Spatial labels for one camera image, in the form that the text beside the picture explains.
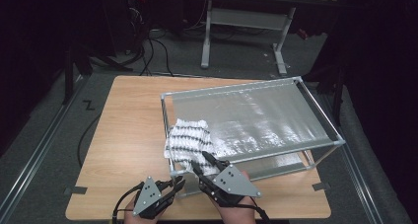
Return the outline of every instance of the black cable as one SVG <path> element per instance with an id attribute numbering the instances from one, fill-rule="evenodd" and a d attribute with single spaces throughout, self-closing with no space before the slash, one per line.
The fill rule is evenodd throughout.
<path id="1" fill-rule="evenodd" d="M 249 36 L 259 36 L 259 35 L 267 34 L 271 32 L 271 30 L 267 30 L 267 29 L 257 29 L 257 30 L 254 30 L 254 33 L 253 33 L 252 31 L 249 31 L 246 28 L 242 30 L 241 28 L 235 28 L 235 31 L 241 35 L 249 35 Z"/>
<path id="2" fill-rule="evenodd" d="M 162 42 L 160 42 L 159 40 L 156 40 L 154 38 L 152 38 L 151 40 L 153 40 L 156 43 L 160 44 L 164 48 L 164 51 L 166 52 L 166 67 L 167 67 L 167 70 L 169 71 L 170 75 L 172 75 L 172 77 L 174 77 L 174 74 L 173 74 L 172 70 L 170 70 L 170 66 L 169 66 L 169 53 L 167 51 L 166 46 Z"/>
<path id="3" fill-rule="evenodd" d="M 150 40 L 149 38 L 148 38 L 148 42 L 150 43 L 150 46 L 151 46 L 151 56 L 150 56 L 150 59 L 148 60 L 148 62 L 147 62 L 147 63 L 145 63 L 145 67 L 144 67 L 144 69 L 141 71 L 141 73 L 139 74 L 139 76 L 142 76 L 142 75 L 144 74 L 145 70 L 148 70 L 148 72 L 149 72 L 148 65 L 150 64 L 151 60 L 152 60 L 152 59 L 153 59 L 153 57 L 154 57 L 154 47 L 153 47 L 153 43 L 151 42 L 151 40 Z"/>
<path id="4" fill-rule="evenodd" d="M 201 31 L 200 29 L 203 28 L 204 26 L 200 26 L 199 28 L 193 29 L 193 30 L 184 30 L 183 33 L 192 37 L 200 37 L 202 35 L 204 35 L 206 33 L 206 31 L 203 29 L 203 31 Z M 199 34 L 191 34 L 190 32 L 199 32 Z"/>
<path id="5" fill-rule="evenodd" d="M 216 26 L 216 28 L 212 28 L 210 36 L 214 39 L 229 39 L 233 37 L 237 32 L 233 26 Z M 215 34 L 229 34 L 227 37 L 216 37 Z"/>
<path id="6" fill-rule="evenodd" d="M 141 182 L 138 186 L 133 187 L 132 189 L 130 189 L 128 192 L 126 192 L 117 202 L 116 207 L 113 209 L 113 213 L 111 215 L 111 222 L 113 224 L 117 224 L 117 213 L 121 210 L 123 211 L 128 211 L 128 209 L 119 209 L 119 205 L 120 203 L 123 201 L 123 199 L 125 199 L 126 196 L 128 196 L 129 194 L 131 194 L 132 192 L 139 190 L 142 188 L 142 186 L 144 185 L 143 182 Z"/>
<path id="7" fill-rule="evenodd" d="M 204 14 L 205 14 L 205 12 L 206 12 L 206 5 L 207 5 L 207 3 L 208 3 L 208 1 L 207 1 L 207 0 L 205 0 L 205 2 L 203 3 L 202 12 L 200 13 L 200 17 L 199 17 L 199 19 L 197 20 L 197 22 L 196 22 L 193 26 L 191 26 L 191 27 L 189 27 L 189 28 L 187 28 L 187 29 L 184 29 L 184 31 L 187 31 L 187 30 L 194 30 L 194 29 L 198 29 L 198 28 L 201 28 L 201 27 L 203 27 L 203 26 L 206 26 L 205 24 L 201 24 L 200 26 L 198 26 L 198 25 L 199 25 L 199 24 L 200 24 L 200 22 L 202 21 L 203 16 L 204 16 Z"/>
<path id="8" fill-rule="evenodd" d="M 260 217 L 264 221 L 264 223 L 271 224 L 270 218 L 268 217 L 267 213 L 255 203 L 254 199 L 251 198 L 251 200 L 254 202 L 255 206 L 247 205 L 247 204 L 237 204 L 237 205 L 232 205 L 231 207 L 253 209 L 253 210 L 258 212 L 258 214 L 260 215 Z"/>
<path id="9" fill-rule="evenodd" d="M 119 64 L 120 66 L 126 66 L 126 65 L 128 65 L 128 64 L 134 63 L 134 62 L 135 62 L 135 61 L 137 61 L 138 59 L 142 58 L 142 57 L 144 56 L 144 53 L 145 53 L 145 49 L 144 49 L 144 47 L 141 45 L 141 46 L 139 47 L 139 49 L 138 49 L 137 53 L 135 54 L 135 56 L 133 56 L 132 58 L 130 58 L 130 59 L 128 59 L 128 60 L 126 60 L 126 61 L 124 61 L 124 62 L 120 62 L 120 63 L 118 63 L 118 64 Z M 95 65 L 97 65 L 97 66 L 100 66 L 100 67 L 109 67 L 109 66 L 110 66 L 110 65 L 108 65 L 108 64 L 103 64 L 103 63 L 97 62 L 95 59 L 92 59 L 92 58 L 90 58 L 90 61 L 91 61 L 93 64 L 95 64 Z"/>
<path id="10" fill-rule="evenodd" d="M 84 133 L 83 133 L 83 135 L 81 136 L 81 138 L 80 138 L 80 141 L 79 141 L 79 144 L 78 144 L 78 146 L 77 146 L 77 159 L 78 159 L 78 162 L 79 162 L 79 166 L 80 166 L 80 168 L 83 166 L 83 164 L 82 164 L 82 162 L 81 162 L 81 158 L 80 158 L 80 148 L 81 148 L 81 143 L 82 143 L 82 141 L 83 141 L 83 139 L 84 139 L 84 137 L 86 136 L 86 134 L 87 134 L 87 132 L 89 131 L 89 129 L 93 126 L 93 124 L 101 117 L 101 113 L 99 113 L 97 116 L 96 116 L 96 118 L 89 124 L 89 126 L 86 128 L 86 130 L 84 130 Z"/>
<path id="11" fill-rule="evenodd" d="M 99 54 L 93 48 L 90 48 L 90 47 L 88 47 L 86 45 L 79 44 L 76 41 L 73 41 L 72 44 L 73 44 L 73 46 L 75 46 L 76 48 L 78 48 L 79 50 L 81 50 L 81 52 L 86 53 L 86 55 L 92 55 L 92 56 L 98 58 L 99 60 L 103 61 L 107 65 L 109 65 L 111 67 L 114 67 L 117 70 L 120 70 L 120 71 L 132 71 L 131 68 L 126 68 L 125 66 L 120 65 L 119 63 L 117 63 L 116 61 L 112 60 L 111 58 Z"/>
<path id="12" fill-rule="evenodd" d="M 147 60 L 145 59 L 145 57 L 143 57 L 142 59 L 144 61 L 144 65 L 146 65 L 144 69 L 145 69 L 145 71 L 147 71 L 147 76 L 148 75 L 153 76 L 153 74 L 151 73 L 150 69 L 148 68 Z"/>

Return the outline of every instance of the hand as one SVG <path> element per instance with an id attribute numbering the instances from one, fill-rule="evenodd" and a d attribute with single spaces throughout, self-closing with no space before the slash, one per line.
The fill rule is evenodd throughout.
<path id="1" fill-rule="evenodd" d="M 133 210 L 135 204 L 135 196 L 132 198 L 132 200 L 126 205 L 126 209 Z M 133 216 L 132 211 L 125 211 L 125 217 L 124 217 L 124 223 L 125 224 L 156 224 L 160 217 L 163 215 L 163 213 L 166 210 L 164 209 L 162 212 L 160 212 L 154 219 L 145 219 L 141 218 L 139 215 Z"/>
<path id="2" fill-rule="evenodd" d="M 242 172 L 244 176 L 249 179 L 247 172 Z M 240 207 L 220 207 L 219 204 L 209 197 L 213 205 L 221 214 L 222 220 L 225 224 L 255 224 L 254 210 L 250 208 Z M 245 196 L 240 204 L 254 205 L 254 202 L 249 196 Z"/>

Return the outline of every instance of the electrical cable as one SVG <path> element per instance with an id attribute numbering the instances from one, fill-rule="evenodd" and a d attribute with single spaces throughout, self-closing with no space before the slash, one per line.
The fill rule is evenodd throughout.
<path id="1" fill-rule="evenodd" d="M 137 9 L 135 9 L 135 8 L 132 8 L 132 7 L 130 7 L 129 8 L 129 10 L 130 11 L 133 11 L 135 14 L 136 14 L 136 16 L 133 18 L 133 21 L 134 22 L 136 22 L 136 19 L 138 18 L 138 16 L 139 16 L 139 23 L 141 23 L 141 24 L 143 24 L 144 22 L 143 22 L 143 19 L 142 19 L 142 15 L 141 15 L 141 13 L 137 10 Z"/>
<path id="2" fill-rule="evenodd" d="M 80 155 L 80 150 L 81 150 L 81 143 L 83 142 L 84 137 L 86 136 L 87 132 L 89 131 L 89 129 L 93 126 L 93 124 L 101 117 L 102 113 L 99 113 L 95 119 L 93 119 L 93 121 L 89 124 L 89 126 L 84 130 L 83 135 L 81 136 L 78 146 L 77 146 L 77 159 L 78 159 L 78 163 L 80 168 L 83 167 L 83 164 L 81 162 L 81 155 Z"/>
<path id="3" fill-rule="evenodd" d="M 202 13 L 200 14 L 199 20 L 197 20 L 197 22 L 193 26 L 191 26 L 190 28 L 184 29 L 185 31 L 194 30 L 194 29 L 198 29 L 198 28 L 201 28 L 201 27 L 205 26 L 205 24 L 202 24 L 200 26 L 197 26 L 197 25 L 200 24 L 200 22 L 203 19 L 203 15 L 205 14 L 207 2 L 208 1 L 205 0 L 205 2 L 203 3 L 203 9 L 202 9 Z"/>
<path id="4" fill-rule="evenodd" d="M 166 46 L 162 42 L 160 42 L 159 40 L 156 40 L 154 38 L 152 38 L 151 40 L 153 40 L 156 43 L 160 44 L 164 48 L 164 51 L 166 52 L 166 67 L 167 67 L 167 70 L 169 71 L 170 75 L 172 75 L 172 77 L 174 77 L 174 74 L 173 74 L 172 70 L 170 70 L 170 66 L 169 66 L 169 53 L 167 51 Z"/>
<path id="5" fill-rule="evenodd" d="M 135 56 L 133 56 L 132 58 L 130 58 L 130 59 L 128 59 L 128 60 L 126 60 L 126 61 L 124 61 L 124 62 L 120 62 L 120 63 L 118 63 L 118 64 L 119 64 L 119 65 L 121 65 L 121 66 L 126 66 L 126 65 L 128 65 L 128 64 L 131 64 L 131 63 L 133 63 L 133 62 L 137 61 L 138 59 L 140 59 L 141 57 L 143 57 L 143 56 L 144 56 L 144 53 L 145 53 L 145 49 L 144 49 L 144 47 L 141 45 L 141 46 L 139 47 L 139 49 L 138 49 L 138 52 L 135 54 Z M 90 61 L 91 61 L 93 64 L 95 64 L 95 65 L 97 65 L 97 66 L 100 66 L 100 67 L 109 67 L 109 65 L 108 65 L 108 64 L 103 64 L 103 63 L 100 63 L 100 62 L 96 61 L 96 60 L 95 60 L 95 59 L 93 59 L 93 58 L 90 58 Z"/>
<path id="6" fill-rule="evenodd" d="M 138 186 L 133 187 L 132 189 L 130 189 L 128 192 L 126 192 L 117 202 L 116 207 L 113 209 L 113 213 L 111 215 L 111 223 L 112 224 L 116 224 L 117 223 L 117 213 L 119 211 L 128 211 L 129 209 L 119 209 L 119 205 L 120 203 L 123 201 L 123 199 L 125 199 L 125 197 L 127 197 L 129 194 L 131 194 L 132 192 L 142 189 L 142 187 L 144 186 L 144 183 L 141 182 Z"/>
<path id="7" fill-rule="evenodd" d="M 145 70 L 148 70 L 148 72 L 150 72 L 149 71 L 149 69 L 148 69 L 148 65 L 150 64 L 150 62 L 151 62 L 151 60 L 153 59 L 153 57 L 154 57 L 154 47 L 153 47 L 153 43 L 151 42 L 151 40 L 148 38 L 148 42 L 150 43 L 150 46 L 151 46 L 151 56 L 150 56 L 150 59 L 148 60 L 148 62 L 146 62 L 145 63 L 145 61 L 144 61 L 144 63 L 145 63 L 145 67 L 144 67 L 144 69 L 141 71 L 141 73 L 139 74 L 139 76 L 142 76 L 143 74 L 144 74 L 144 72 L 145 72 Z"/>
<path id="8" fill-rule="evenodd" d="M 142 59 L 144 61 L 144 65 L 147 65 L 147 61 L 146 61 L 145 57 L 143 57 Z M 146 66 L 144 69 L 145 69 L 145 71 L 147 71 L 147 76 L 153 76 L 153 74 L 151 73 L 151 71 L 148 68 L 148 66 Z"/>
<path id="9" fill-rule="evenodd" d="M 221 206 L 221 207 L 238 207 L 238 208 L 249 208 L 249 209 L 255 210 L 256 212 L 258 212 L 258 214 L 260 215 L 260 217 L 264 221 L 264 223 L 271 224 L 270 218 L 268 217 L 267 213 L 257 205 L 254 198 L 252 198 L 252 197 L 250 197 L 250 198 L 251 198 L 252 202 L 254 203 L 254 205 L 234 204 L 234 205 L 225 205 L 225 206 Z"/>
<path id="10" fill-rule="evenodd" d="M 205 30 L 200 31 L 200 29 L 203 28 L 203 27 L 204 27 L 204 25 L 200 26 L 199 28 L 195 28 L 193 30 L 183 31 L 183 33 L 186 34 L 186 35 L 192 36 L 192 37 L 199 37 L 199 36 L 202 36 L 202 35 L 205 34 Z M 199 34 L 191 34 L 190 32 L 193 32 L 193 31 L 200 31 L 200 33 Z"/>
<path id="11" fill-rule="evenodd" d="M 225 40 L 225 39 L 232 38 L 235 34 L 236 34 L 235 32 L 232 32 L 232 33 L 230 33 L 230 35 L 229 35 L 229 36 L 227 36 L 227 37 L 215 37 L 215 35 L 211 34 L 211 35 L 210 35 L 210 37 L 212 37 L 212 38 L 214 38 L 214 39 Z"/>
<path id="12" fill-rule="evenodd" d="M 267 30 L 267 29 L 257 29 L 255 33 L 252 33 L 251 31 L 248 30 L 248 28 L 244 28 L 244 31 L 240 30 L 240 28 L 235 28 L 235 31 L 239 34 L 250 35 L 250 36 L 259 36 L 259 35 L 267 34 L 271 32 L 271 30 Z"/>

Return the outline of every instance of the white cloth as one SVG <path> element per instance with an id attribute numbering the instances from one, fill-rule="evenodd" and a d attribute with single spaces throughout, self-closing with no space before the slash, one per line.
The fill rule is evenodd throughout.
<path id="1" fill-rule="evenodd" d="M 180 163 L 187 171 L 193 173 L 191 161 L 200 165 L 204 176 L 219 173 L 202 155 L 206 151 L 216 155 L 215 147 L 210 139 L 208 124 L 204 120 L 185 121 L 178 119 L 166 140 L 165 158 Z"/>

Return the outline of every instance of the dark background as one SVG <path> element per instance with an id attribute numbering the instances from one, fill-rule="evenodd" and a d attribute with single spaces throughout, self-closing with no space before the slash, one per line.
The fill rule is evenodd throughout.
<path id="1" fill-rule="evenodd" d="M 202 0 L 149 0 L 154 21 L 180 33 Z M 290 32 L 328 33 L 311 72 L 322 90 L 338 75 L 411 219 L 417 199 L 418 0 L 339 0 L 359 10 L 298 8 Z M 0 0 L 0 148 L 3 154 L 65 65 L 76 39 L 103 55 L 130 47 L 124 0 Z"/>

